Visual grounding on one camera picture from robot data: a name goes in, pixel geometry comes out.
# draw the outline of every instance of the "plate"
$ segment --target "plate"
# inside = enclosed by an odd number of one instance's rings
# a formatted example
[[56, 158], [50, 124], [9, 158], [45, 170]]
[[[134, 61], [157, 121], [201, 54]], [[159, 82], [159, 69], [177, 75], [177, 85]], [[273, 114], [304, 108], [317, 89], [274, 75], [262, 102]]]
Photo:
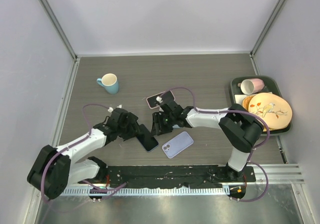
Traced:
[[242, 101], [242, 106], [243, 106], [246, 110], [248, 110], [250, 101], [251, 101], [251, 99], [252, 99], [253, 97], [254, 97], [254, 95], [247, 96], [247, 97], [245, 97], [245, 99]]
[[255, 95], [250, 100], [248, 111], [261, 117], [272, 129], [283, 129], [292, 119], [292, 109], [289, 103], [269, 93]]

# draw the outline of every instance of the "black phone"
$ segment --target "black phone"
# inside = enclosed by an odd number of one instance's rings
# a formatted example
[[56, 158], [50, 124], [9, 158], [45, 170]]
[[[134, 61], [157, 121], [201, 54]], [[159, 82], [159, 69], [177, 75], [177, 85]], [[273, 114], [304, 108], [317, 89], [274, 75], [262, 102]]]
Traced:
[[150, 131], [145, 125], [140, 125], [139, 128], [142, 134], [137, 136], [138, 141], [143, 145], [147, 152], [152, 151], [159, 145], [159, 143], [154, 137], [151, 136]]
[[[146, 102], [148, 103], [149, 105], [149, 108], [150, 109], [155, 109], [156, 107], [158, 107], [157, 105], [157, 97], [160, 96], [163, 92], [161, 93], [158, 93], [156, 95], [152, 95], [150, 97], [148, 97], [146, 99]], [[168, 91], [166, 92], [163, 96], [161, 96], [161, 98], [164, 100], [164, 101], [168, 101], [168, 100], [175, 100], [175, 97], [174, 97], [174, 94], [172, 93], [172, 91]]]

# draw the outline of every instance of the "pink mug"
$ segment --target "pink mug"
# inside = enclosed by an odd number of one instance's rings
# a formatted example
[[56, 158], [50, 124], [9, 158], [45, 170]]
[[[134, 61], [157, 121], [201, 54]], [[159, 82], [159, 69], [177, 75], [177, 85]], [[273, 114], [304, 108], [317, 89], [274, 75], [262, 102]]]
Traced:
[[246, 95], [251, 95], [256, 92], [259, 92], [264, 88], [264, 82], [261, 79], [246, 79], [238, 84], [240, 86], [241, 91]]

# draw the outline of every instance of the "metal frame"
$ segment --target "metal frame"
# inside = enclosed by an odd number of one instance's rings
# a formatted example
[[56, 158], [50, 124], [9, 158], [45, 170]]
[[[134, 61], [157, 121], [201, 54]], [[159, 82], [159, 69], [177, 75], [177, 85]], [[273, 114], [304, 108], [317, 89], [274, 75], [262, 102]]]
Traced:
[[44, 8], [44, 11], [47, 13], [49, 19], [51, 20], [55, 30], [57, 31], [57, 33], [59, 34], [62, 42], [65, 44], [66, 48], [68, 49], [72, 59], [75, 61], [77, 59], [77, 55], [75, 54], [68, 38], [66, 37], [61, 25], [59, 24], [59, 21], [57, 20], [54, 12], [52, 11], [49, 3], [47, 0], [39, 0], [42, 7]]
[[[98, 187], [105, 187], [105, 184], [97, 184]], [[110, 195], [113, 193], [90, 193], [92, 189], [91, 186], [82, 184], [82, 185], [73, 185], [67, 187], [60, 196], [104, 196]], [[123, 188], [120, 189], [115, 196], [168, 196], [168, 195], [226, 195], [230, 194], [229, 186], [225, 185], [222, 188], [204, 188], [204, 189], [189, 189], [187, 187], [181, 187], [179, 189], [132, 189], [132, 188]]]
[[258, 40], [256, 41], [253, 50], [251, 51], [251, 56], [255, 56], [260, 45], [264, 41], [267, 33], [269, 32], [270, 28], [274, 24], [274, 21], [276, 20], [277, 16], [279, 15], [280, 11], [282, 10], [283, 6], [285, 5], [287, 0], [278, 0], [277, 4], [275, 5], [274, 10], [272, 11], [272, 14], [270, 15], [268, 21], [266, 22]]
[[[60, 141], [60, 137], [61, 137], [61, 133], [62, 133], [62, 129], [63, 129], [63, 124], [65, 122], [64, 120], [67, 115], [66, 111], [69, 106], [69, 101], [70, 101], [72, 89], [74, 87], [73, 85], [75, 83], [77, 70], [79, 67], [79, 62], [80, 62], [80, 58], [76, 59], [76, 61], [73, 63], [73, 67], [71, 69], [71, 72], [70, 72], [70, 75], [68, 78], [69, 81], [68, 81], [68, 84], [67, 84], [65, 92], [64, 92], [63, 102], [62, 102], [60, 109], [59, 109], [59, 117], [58, 117], [57, 125], [55, 128], [54, 135], [52, 137], [51, 146], [53, 146], [53, 147], [58, 146], [59, 141]], [[30, 186], [30, 187], [31, 187], [30, 188], [31, 201], [30, 201], [28, 210], [26, 212], [24, 224], [34, 224], [34, 222], [36, 221], [36, 215], [38, 213], [38, 209], [39, 209], [40, 202], [41, 202], [40, 191], [35, 189], [33, 186]]]
[[312, 212], [313, 210], [307, 197], [306, 186], [301, 184], [292, 184], [292, 189], [304, 223], [318, 223], [315, 215]]
[[118, 56], [158, 56], [158, 55], [221, 55], [221, 54], [250, 54], [250, 51], [200, 51], [200, 52], [156, 52], [156, 53], [122, 53], [122, 54], [84, 54], [78, 57], [118, 57]]

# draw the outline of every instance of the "bird illustration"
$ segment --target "bird illustration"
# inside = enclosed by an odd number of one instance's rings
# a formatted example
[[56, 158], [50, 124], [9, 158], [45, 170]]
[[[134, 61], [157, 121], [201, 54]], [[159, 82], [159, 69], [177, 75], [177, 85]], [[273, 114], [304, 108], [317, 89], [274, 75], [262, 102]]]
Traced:
[[274, 103], [269, 103], [268, 105], [265, 105], [262, 110], [262, 117], [265, 117], [267, 113], [270, 113], [274, 106]]

